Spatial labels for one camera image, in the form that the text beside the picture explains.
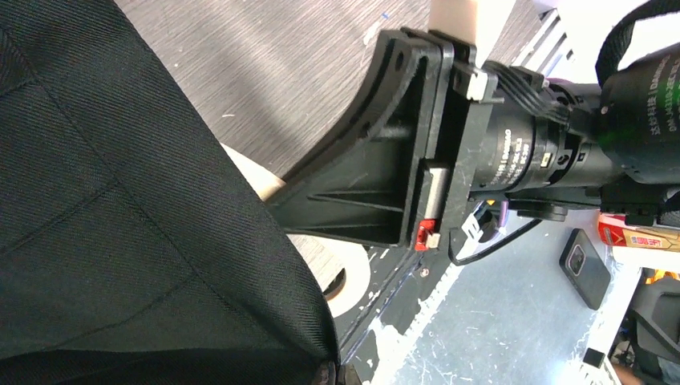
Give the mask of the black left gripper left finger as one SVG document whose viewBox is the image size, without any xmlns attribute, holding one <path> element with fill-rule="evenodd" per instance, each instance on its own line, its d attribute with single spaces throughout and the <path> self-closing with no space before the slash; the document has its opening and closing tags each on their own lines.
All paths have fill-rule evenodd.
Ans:
<svg viewBox="0 0 680 385">
<path fill-rule="evenodd" d="M 324 362 L 316 370 L 312 385 L 336 385 L 338 380 L 337 367 L 333 362 Z"/>
</svg>

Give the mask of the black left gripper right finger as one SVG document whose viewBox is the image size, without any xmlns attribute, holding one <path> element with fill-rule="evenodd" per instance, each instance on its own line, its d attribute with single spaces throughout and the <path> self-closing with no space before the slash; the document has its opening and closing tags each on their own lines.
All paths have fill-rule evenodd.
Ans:
<svg viewBox="0 0 680 385">
<path fill-rule="evenodd" d="M 343 364 L 338 368 L 338 385 L 362 385 L 362 380 L 352 364 Z"/>
</svg>

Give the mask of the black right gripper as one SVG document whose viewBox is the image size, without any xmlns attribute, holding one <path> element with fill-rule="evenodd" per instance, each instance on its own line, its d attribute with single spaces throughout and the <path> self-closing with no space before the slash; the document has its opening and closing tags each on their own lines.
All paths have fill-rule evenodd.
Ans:
<svg viewBox="0 0 680 385">
<path fill-rule="evenodd" d="M 436 44 L 380 32 L 348 108 L 266 201 L 287 233 L 425 251 L 451 246 L 475 201 L 547 221 L 600 204 L 601 153 L 573 130 L 599 86 L 479 69 L 473 47 Z"/>
</svg>

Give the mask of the cream hanger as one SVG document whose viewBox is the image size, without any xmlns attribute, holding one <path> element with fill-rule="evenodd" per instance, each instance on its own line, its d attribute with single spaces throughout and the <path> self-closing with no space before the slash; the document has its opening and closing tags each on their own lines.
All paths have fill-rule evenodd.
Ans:
<svg viewBox="0 0 680 385">
<path fill-rule="evenodd" d="M 450 25 L 458 25 L 456 34 L 459 37 L 473 37 L 481 43 L 483 57 L 487 58 L 515 4 L 514 1 L 450 1 L 448 9 L 454 12 Z M 222 148 L 263 201 L 285 187 L 285 182 L 268 169 L 226 144 Z M 371 276 L 367 251 L 363 246 L 301 234 L 290 234 L 289 239 L 323 290 L 329 288 L 341 272 L 348 274 L 340 281 L 339 287 L 325 296 L 333 317 L 343 315 L 359 302 L 366 293 Z"/>
</svg>

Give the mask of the black garment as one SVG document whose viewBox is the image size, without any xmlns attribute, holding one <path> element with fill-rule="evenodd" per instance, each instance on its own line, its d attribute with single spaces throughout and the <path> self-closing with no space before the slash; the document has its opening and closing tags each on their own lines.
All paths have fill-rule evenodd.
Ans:
<svg viewBox="0 0 680 385">
<path fill-rule="evenodd" d="M 316 279 L 113 1 L 1 4 L 1 381 L 311 384 Z"/>
</svg>

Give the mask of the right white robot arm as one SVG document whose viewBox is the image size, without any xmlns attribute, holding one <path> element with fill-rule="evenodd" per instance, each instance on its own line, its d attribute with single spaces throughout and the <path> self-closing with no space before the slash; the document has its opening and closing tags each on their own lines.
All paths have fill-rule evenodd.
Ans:
<svg viewBox="0 0 680 385">
<path fill-rule="evenodd" d="M 379 34 L 343 117 L 267 199 L 289 233 L 418 251 L 451 249 L 477 201 L 563 221 L 571 209 L 679 226 L 679 47 L 619 63 L 649 1 L 606 37 L 597 82 L 487 61 L 469 10 L 431 4 L 429 31 Z"/>
</svg>

